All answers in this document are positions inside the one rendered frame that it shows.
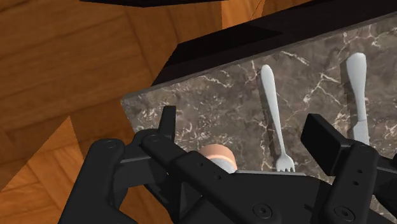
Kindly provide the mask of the white fork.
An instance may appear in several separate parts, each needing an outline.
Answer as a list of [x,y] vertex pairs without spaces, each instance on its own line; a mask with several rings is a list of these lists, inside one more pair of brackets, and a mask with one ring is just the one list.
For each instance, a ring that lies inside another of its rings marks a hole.
[[265,64],[261,67],[260,79],[268,102],[270,115],[272,117],[275,132],[280,145],[280,155],[276,160],[275,168],[278,172],[295,172],[294,160],[286,153],[284,139],[282,136],[281,121],[279,116],[279,107],[277,101],[277,91],[272,68]]

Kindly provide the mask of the white knife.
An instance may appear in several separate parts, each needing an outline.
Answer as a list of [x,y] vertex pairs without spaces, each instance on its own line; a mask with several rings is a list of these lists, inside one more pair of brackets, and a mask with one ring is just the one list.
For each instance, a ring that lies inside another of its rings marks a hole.
[[355,112],[355,117],[352,120],[352,136],[354,140],[369,145],[370,137],[368,133],[365,98],[367,72],[366,55],[356,52],[347,58],[345,64],[355,103],[353,110]]

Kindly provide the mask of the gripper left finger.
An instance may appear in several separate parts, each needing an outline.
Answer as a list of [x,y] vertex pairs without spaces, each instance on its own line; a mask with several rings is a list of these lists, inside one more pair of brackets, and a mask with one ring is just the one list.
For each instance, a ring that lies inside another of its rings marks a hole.
[[273,205],[248,183],[197,151],[175,144],[176,107],[166,106],[157,129],[130,144],[94,142],[58,224],[137,224],[120,211],[130,187],[144,185],[173,224],[273,224]]

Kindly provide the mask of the pink and white cup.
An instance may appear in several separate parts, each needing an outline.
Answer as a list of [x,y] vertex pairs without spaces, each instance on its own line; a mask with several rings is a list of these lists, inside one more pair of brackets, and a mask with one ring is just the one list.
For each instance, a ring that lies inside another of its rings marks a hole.
[[234,173],[238,169],[233,152],[222,144],[208,144],[201,147],[198,152],[227,173]]

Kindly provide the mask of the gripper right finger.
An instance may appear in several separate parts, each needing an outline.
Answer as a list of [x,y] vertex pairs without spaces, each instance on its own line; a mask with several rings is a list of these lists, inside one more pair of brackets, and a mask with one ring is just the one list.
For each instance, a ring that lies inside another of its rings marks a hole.
[[383,157],[313,113],[307,115],[300,139],[323,172],[335,178],[319,213],[322,224],[393,224],[370,204],[376,197],[397,217],[397,154]]

